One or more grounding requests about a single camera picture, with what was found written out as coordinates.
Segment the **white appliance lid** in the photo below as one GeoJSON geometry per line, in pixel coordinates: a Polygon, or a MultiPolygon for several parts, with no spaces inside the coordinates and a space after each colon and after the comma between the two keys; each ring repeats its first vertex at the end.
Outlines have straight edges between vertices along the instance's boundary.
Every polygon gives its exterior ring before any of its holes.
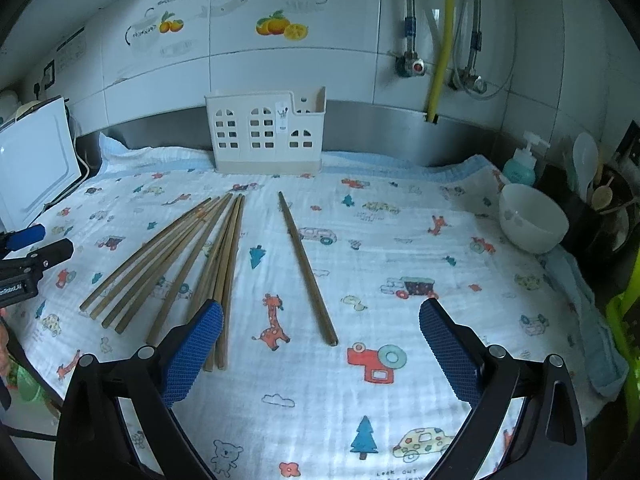
{"type": "Polygon", "coordinates": [[[1,227],[26,228],[81,177],[64,99],[39,103],[1,127],[1,227]]]}

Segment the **white cartoon print cloth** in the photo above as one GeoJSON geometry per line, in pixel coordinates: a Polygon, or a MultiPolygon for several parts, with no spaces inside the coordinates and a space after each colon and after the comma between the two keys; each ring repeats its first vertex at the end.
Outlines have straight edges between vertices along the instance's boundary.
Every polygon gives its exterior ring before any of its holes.
{"type": "Polygon", "coordinates": [[[80,304],[144,242],[207,197],[245,196],[231,299],[229,364],[198,376],[178,419],[221,479],[416,479],[469,407],[419,327],[437,299],[486,344],[517,358],[564,359],[584,422],[608,400],[586,372],[574,306],[500,229],[506,179],[483,156],[426,169],[383,156],[324,154],[318,174],[218,174],[188,148],[100,141],[98,174],[41,218],[73,257],[36,298],[9,309],[29,363],[58,394],[86,353],[131,356],[191,248],[119,334],[80,304]],[[311,309],[286,227],[285,197],[338,337],[311,309]]]}

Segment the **light blue folded towel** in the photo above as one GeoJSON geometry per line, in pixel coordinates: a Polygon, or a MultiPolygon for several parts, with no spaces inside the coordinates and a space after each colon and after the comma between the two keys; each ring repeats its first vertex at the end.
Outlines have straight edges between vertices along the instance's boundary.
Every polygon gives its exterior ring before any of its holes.
{"type": "Polygon", "coordinates": [[[614,401],[629,373],[629,365],[618,352],[610,326],[596,307],[596,297],[586,283],[576,259],[560,245],[538,257],[544,270],[559,286],[576,310],[586,372],[593,390],[614,401]]]}

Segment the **white ceramic bowl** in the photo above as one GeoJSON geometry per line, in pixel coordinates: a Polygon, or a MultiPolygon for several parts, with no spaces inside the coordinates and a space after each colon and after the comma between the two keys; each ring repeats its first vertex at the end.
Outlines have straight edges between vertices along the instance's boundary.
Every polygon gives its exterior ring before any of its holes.
{"type": "Polygon", "coordinates": [[[519,183],[502,188],[499,223],[513,245],[533,255],[550,252],[562,242],[570,227],[566,214],[554,200],[519,183]]]}

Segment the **green plastic basket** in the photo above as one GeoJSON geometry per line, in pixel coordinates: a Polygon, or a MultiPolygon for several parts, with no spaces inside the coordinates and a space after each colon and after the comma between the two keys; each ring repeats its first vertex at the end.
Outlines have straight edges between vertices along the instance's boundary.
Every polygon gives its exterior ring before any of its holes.
{"type": "Polygon", "coordinates": [[[639,292],[628,289],[605,307],[617,350],[626,360],[629,372],[624,385],[629,426],[639,421],[639,292]]]}

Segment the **teal soap pump bottle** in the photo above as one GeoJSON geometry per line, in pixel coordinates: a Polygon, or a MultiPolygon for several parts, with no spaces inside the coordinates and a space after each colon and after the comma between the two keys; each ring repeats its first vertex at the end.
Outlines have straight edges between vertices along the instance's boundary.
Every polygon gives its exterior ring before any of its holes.
{"type": "Polygon", "coordinates": [[[502,173],[511,183],[533,186],[536,181],[536,156],[534,146],[550,148],[550,143],[531,131],[523,133],[524,148],[517,148],[512,157],[506,161],[502,173]]]}

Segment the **black utensil crock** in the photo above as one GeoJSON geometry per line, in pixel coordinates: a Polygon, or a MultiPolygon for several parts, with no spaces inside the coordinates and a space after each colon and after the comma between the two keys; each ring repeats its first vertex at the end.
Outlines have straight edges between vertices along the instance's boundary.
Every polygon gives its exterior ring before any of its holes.
{"type": "Polygon", "coordinates": [[[563,246],[578,256],[591,249],[617,252],[634,225],[639,192],[623,175],[623,164],[639,163],[639,124],[633,120],[606,164],[596,142],[582,133],[568,151],[567,183],[570,199],[566,214],[570,229],[563,246]]]}

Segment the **white house-shaped utensil holder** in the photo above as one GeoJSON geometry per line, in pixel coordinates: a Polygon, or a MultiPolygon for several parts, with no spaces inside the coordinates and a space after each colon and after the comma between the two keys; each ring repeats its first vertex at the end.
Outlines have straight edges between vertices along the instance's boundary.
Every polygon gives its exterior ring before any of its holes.
{"type": "Polygon", "coordinates": [[[326,89],[222,92],[205,98],[221,174],[316,174],[326,89]]]}

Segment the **black wall socket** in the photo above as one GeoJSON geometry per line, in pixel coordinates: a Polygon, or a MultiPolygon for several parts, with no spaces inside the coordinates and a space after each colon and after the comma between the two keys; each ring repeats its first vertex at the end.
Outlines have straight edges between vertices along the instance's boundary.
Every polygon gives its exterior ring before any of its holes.
{"type": "Polygon", "coordinates": [[[44,90],[48,90],[55,83],[55,62],[51,60],[42,71],[41,85],[44,90]]]}

